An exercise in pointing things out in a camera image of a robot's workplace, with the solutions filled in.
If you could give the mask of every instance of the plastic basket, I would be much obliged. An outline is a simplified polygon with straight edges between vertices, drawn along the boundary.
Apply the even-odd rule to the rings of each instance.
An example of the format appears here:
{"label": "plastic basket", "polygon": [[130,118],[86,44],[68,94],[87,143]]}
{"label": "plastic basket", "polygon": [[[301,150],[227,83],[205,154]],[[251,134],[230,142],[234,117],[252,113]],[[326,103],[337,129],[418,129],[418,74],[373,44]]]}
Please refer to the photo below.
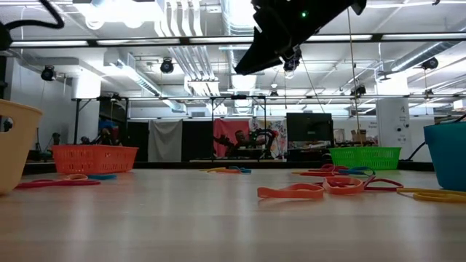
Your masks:
{"label": "plastic basket", "polygon": [[123,146],[53,146],[61,174],[109,174],[133,168],[138,148]]}
{"label": "plastic basket", "polygon": [[466,191],[466,122],[424,127],[425,142],[444,189]]}
{"label": "plastic basket", "polygon": [[349,147],[332,148],[333,163],[345,167],[370,167],[374,170],[395,170],[398,167],[401,148]]}
{"label": "plastic basket", "polygon": [[0,132],[0,195],[20,182],[41,115],[39,109],[0,99],[1,120],[13,120],[11,130]]}

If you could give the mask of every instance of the white curtain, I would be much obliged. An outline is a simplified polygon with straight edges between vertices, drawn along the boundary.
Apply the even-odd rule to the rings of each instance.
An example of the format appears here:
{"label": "white curtain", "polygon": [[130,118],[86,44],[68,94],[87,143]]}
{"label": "white curtain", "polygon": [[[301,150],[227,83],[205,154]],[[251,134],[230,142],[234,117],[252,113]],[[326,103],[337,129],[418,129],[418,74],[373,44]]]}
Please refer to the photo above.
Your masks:
{"label": "white curtain", "polygon": [[181,162],[183,121],[149,122],[149,162]]}

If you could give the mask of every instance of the orange rubber band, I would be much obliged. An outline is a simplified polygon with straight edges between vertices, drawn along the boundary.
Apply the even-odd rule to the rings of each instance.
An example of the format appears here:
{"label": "orange rubber band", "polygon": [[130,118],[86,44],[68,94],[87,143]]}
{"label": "orange rubber band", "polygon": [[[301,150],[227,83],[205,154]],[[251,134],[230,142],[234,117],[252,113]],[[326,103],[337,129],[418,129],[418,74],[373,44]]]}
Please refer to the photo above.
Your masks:
{"label": "orange rubber band", "polygon": [[224,169],[224,170],[216,170],[217,173],[224,173],[224,174],[242,174],[240,170],[229,170],[229,169]]}
{"label": "orange rubber band", "polygon": [[205,172],[215,172],[215,171],[219,171],[219,170],[225,170],[226,167],[215,167],[215,168],[210,168],[210,169],[206,169],[206,170],[200,170],[200,171],[205,171]]}
{"label": "orange rubber band", "polygon": [[64,180],[67,180],[67,181],[85,181],[87,180],[87,175],[83,175],[83,174],[73,174],[73,175],[68,175],[66,176],[66,178],[64,178]]}
{"label": "orange rubber band", "polygon": [[324,178],[322,187],[329,194],[359,194],[364,191],[364,182],[357,178]]}
{"label": "orange rubber band", "polygon": [[322,199],[323,192],[320,186],[297,183],[282,189],[260,187],[257,189],[257,196],[260,198]]}

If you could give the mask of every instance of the orange basket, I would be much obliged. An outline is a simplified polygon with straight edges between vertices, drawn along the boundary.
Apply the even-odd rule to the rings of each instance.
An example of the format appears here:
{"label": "orange basket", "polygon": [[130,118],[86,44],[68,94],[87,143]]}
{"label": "orange basket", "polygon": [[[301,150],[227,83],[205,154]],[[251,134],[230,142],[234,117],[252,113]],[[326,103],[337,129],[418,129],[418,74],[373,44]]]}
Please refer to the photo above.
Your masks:
{"label": "orange basket", "polygon": [[133,168],[139,148],[123,146],[53,146],[60,174],[109,174]]}

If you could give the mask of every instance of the green basket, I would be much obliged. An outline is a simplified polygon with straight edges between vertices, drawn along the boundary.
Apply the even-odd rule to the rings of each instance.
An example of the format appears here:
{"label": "green basket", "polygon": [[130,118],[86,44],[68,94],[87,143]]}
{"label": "green basket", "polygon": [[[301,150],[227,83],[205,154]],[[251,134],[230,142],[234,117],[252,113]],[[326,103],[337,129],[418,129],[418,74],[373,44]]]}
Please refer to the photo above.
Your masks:
{"label": "green basket", "polygon": [[335,165],[348,168],[370,167],[373,170],[395,170],[401,148],[350,147],[332,148],[330,154]]}

